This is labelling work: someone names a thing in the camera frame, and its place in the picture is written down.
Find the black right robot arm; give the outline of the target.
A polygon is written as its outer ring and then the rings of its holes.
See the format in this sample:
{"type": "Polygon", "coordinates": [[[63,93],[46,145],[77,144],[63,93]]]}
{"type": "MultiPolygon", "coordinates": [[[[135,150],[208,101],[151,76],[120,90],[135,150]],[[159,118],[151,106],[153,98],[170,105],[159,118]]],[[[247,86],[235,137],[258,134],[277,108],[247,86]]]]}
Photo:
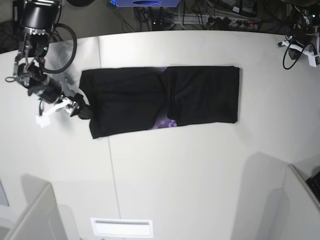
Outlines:
{"type": "Polygon", "coordinates": [[[18,83],[27,90],[29,96],[36,95],[40,103],[53,104],[45,111],[39,106],[39,117],[43,119],[51,113],[64,110],[70,117],[77,116],[89,120],[93,113],[80,93],[67,95],[68,87],[57,81],[51,75],[57,75],[67,70],[73,63],[78,41],[75,32],[66,24],[60,23],[58,14],[62,10],[60,0],[26,0],[20,20],[23,38],[19,42],[18,52],[14,59],[12,76],[6,77],[7,83],[18,83]],[[49,50],[51,38],[57,28],[65,29],[72,38],[70,59],[59,69],[45,67],[45,56],[49,50]]]}

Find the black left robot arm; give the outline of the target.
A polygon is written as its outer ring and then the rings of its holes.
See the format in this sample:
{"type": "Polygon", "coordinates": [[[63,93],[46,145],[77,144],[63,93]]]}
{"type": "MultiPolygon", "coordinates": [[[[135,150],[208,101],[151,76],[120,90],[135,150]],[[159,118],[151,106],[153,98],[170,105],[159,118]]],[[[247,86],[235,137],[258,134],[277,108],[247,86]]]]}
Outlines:
{"type": "Polygon", "coordinates": [[[291,7],[290,24],[285,40],[282,66],[290,70],[304,55],[311,67],[320,65],[320,2],[318,0],[285,0],[291,7]]]}

